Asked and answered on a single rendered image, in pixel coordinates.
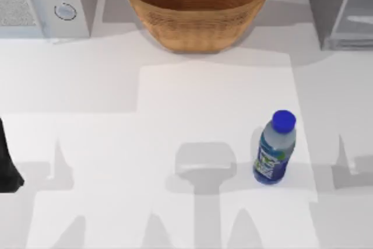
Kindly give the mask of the pale microwave oven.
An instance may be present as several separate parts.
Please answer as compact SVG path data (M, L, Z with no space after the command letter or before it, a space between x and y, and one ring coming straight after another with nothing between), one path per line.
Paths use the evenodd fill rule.
M88 38L98 0L0 0L0 38ZM77 17L64 21L54 6L72 5Z

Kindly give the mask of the brown woven basket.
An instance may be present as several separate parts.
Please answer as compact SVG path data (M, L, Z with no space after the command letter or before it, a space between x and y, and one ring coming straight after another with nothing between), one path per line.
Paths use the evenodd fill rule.
M164 48L214 53L234 45L266 0L128 0L150 35Z

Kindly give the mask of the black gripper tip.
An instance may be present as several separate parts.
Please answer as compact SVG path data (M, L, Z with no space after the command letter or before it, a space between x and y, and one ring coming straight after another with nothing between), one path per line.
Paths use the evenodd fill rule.
M0 118L0 194L15 193L22 186L24 186L24 178L12 161Z

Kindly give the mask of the blue capped water bottle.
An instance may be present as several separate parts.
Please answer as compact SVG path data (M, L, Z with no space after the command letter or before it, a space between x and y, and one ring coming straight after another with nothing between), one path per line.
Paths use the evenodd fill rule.
M277 110L264 127L256 159L255 179L266 185L276 184L285 175L296 144L296 117L288 110Z

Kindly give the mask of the round microwave knob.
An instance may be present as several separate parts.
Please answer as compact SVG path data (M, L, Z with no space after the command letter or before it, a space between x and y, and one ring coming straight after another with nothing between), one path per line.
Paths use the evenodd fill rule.
M64 21L71 21L77 17L76 9L68 3L61 3L59 5L55 5L54 13L56 17Z

